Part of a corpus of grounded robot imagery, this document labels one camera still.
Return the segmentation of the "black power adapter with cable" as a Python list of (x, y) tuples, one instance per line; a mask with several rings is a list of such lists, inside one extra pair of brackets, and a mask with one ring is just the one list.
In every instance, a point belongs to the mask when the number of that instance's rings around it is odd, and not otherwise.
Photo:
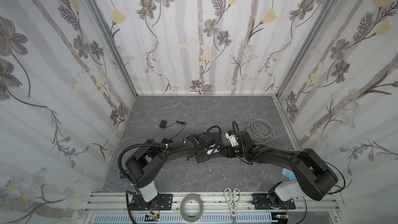
[(160, 127), (161, 129), (167, 129), (167, 128), (173, 127), (173, 126), (175, 126), (175, 125), (182, 125), (182, 128), (181, 128), (181, 130), (180, 130), (177, 134), (175, 134), (175, 135), (173, 135), (173, 136), (171, 136), (171, 137), (169, 138), (170, 141), (172, 141), (173, 138), (179, 136), (179, 134), (180, 134), (180, 133), (185, 129), (185, 127), (187, 126), (187, 123), (184, 122), (184, 121), (176, 120), (176, 121), (175, 121), (174, 123), (172, 123), (172, 124), (167, 124), (167, 121), (166, 121), (166, 120), (161, 120), (161, 122), (160, 122), (160, 124), (159, 124), (159, 127)]

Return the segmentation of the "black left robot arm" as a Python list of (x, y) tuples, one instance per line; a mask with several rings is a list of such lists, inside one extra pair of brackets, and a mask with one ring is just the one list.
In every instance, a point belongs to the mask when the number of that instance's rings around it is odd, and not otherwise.
[(126, 207), (131, 223), (136, 223), (131, 212), (132, 201), (129, 196), (139, 197), (144, 201), (141, 208), (152, 210), (160, 205), (160, 194), (154, 179), (166, 162), (192, 157), (196, 163), (209, 161), (210, 157), (222, 150), (222, 130), (214, 125), (204, 132), (183, 138), (181, 144), (157, 143), (154, 139), (143, 144), (131, 145), (118, 156), (117, 165), (120, 173), (132, 184), (135, 192), (127, 190)]

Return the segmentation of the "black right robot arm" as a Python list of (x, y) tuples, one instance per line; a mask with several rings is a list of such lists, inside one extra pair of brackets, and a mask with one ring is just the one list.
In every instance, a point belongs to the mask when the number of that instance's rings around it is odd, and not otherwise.
[(232, 132), (236, 142), (222, 150), (225, 157), (238, 157), (249, 165), (271, 164), (293, 172), (295, 179), (278, 183), (268, 191), (272, 201), (286, 202), (301, 197), (321, 201), (332, 194), (330, 190), (339, 182), (334, 172), (337, 167), (321, 159), (312, 149), (288, 151), (256, 144), (248, 132), (240, 131), (236, 121), (232, 122)]

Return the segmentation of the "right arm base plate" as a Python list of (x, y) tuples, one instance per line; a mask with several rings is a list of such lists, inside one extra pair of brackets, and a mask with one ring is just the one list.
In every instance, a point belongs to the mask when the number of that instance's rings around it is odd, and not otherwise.
[(282, 201), (275, 194), (253, 194), (252, 204), (256, 210), (291, 210), (296, 209), (293, 200)]

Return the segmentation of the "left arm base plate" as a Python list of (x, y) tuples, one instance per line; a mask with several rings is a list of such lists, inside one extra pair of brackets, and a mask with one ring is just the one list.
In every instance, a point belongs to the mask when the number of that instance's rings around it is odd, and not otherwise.
[(146, 202), (138, 194), (128, 195), (128, 197), (128, 206), (131, 211), (170, 211), (172, 209), (172, 194), (158, 194), (150, 202)]

